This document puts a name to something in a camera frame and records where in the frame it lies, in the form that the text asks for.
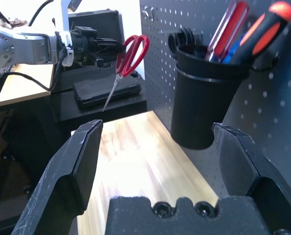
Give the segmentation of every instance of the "screw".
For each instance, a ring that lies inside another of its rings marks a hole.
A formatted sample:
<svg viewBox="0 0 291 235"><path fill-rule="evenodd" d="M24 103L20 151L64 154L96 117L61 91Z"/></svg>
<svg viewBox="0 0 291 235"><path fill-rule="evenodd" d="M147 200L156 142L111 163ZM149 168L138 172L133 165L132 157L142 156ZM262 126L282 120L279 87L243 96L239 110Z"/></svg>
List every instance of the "screw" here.
<svg viewBox="0 0 291 235"><path fill-rule="evenodd" d="M286 229L279 229L273 233L273 235L291 235L291 232Z"/></svg>
<svg viewBox="0 0 291 235"><path fill-rule="evenodd" d="M153 207L153 212L159 218L168 218L174 215L173 208L167 202L157 202Z"/></svg>
<svg viewBox="0 0 291 235"><path fill-rule="evenodd" d="M208 202L198 202L194 208L202 217L214 218L216 216L215 209Z"/></svg>

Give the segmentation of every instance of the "black cup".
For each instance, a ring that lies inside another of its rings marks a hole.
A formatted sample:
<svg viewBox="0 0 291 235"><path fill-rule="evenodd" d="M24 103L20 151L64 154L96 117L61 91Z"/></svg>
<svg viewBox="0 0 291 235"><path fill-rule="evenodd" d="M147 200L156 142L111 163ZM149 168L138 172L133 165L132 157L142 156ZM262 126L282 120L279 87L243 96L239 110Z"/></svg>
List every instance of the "black cup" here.
<svg viewBox="0 0 291 235"><path fill-rule="evenodd" d="M207 47L177 49L177 83L171 137L190 149L208 148L212 124L222 122L249 68L205 61Z"/></svg>

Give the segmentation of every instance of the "black case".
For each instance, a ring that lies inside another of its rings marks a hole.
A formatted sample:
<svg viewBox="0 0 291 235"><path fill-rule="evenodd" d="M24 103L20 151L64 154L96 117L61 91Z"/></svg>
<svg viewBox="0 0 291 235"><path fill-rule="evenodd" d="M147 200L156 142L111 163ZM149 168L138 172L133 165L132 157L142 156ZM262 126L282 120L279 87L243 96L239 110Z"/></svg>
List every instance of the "black case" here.
<svg viewBox="0 0 291 235"><path fill-rule="evenodd" d="M77 82L73 90L80 108L97 106L105 103L113 87L115 79L96 79ZM110 102L139 94L141 85L132 76L121 79L112 94Z"/></svg>

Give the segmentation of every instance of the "orange screwdriver handle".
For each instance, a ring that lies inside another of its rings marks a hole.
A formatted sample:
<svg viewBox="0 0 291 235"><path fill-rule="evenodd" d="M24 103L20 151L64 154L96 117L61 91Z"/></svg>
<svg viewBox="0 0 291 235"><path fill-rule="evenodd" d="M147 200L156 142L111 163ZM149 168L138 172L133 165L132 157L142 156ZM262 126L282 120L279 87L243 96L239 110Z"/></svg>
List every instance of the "orange screwdriver handle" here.
<svg viewBox="0 0 291 235"><path fill-rule="evenodd" d="M230 63L248 64L269 47L291 20L291 5L285 1L272 4L267 13L252 25L240 42Z"/></svg>

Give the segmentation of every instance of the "wooden table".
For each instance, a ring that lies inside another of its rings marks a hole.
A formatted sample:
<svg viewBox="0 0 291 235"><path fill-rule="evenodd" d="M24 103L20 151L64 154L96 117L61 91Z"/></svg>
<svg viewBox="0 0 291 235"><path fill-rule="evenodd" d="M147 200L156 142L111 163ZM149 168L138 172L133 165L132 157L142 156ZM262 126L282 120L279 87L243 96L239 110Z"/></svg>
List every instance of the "wooden table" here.
<svg viewBox="0 0 291 235"><path fill-rule="evenodd" d="M218 197L154 112L104 124L88 209L77 218L79 235L103 235L114 196L146 196L152 206L179 197L193 203Z"/></svg>
<svg viewBox="0 0 291 235"><path fill-rule="evenodd" d="M30 75L49 87L52 81L53 65L22 64L18 65L14 71ZM0 93L0 106L36 99L47 95L50 95L50 92L44 90L34 82L21 76L11 75L8 76Z"/></svg>
<svg viewBox="0 0 291 235"><path fill-rule="evenodd" d="M10 3L9 0L0 0L0 11L6 16L16 16L21 20L29 21L34 14L34 12L39 8L39 6L44 2L44 0L19 0L16 4ZM29 4L29 11L22 7ZM52 18L54 16L53 11L55 7L53 4L46 6L36 18L32 27L36 28L39 32L45 31L55 31L55 26L52 23ZM24 32L26 26L20 27ZM25 73L33 78L37 79L39 82L49 87L52 81L53 65L25 65L21 64L14 70L17 72ZM26 101L30 99L35 99L43 96L50 95L43 88L39 87L32 81L29 81L21 76L8 76L6 83L0 93L0 106L13 104L21 101Z"/></svg>

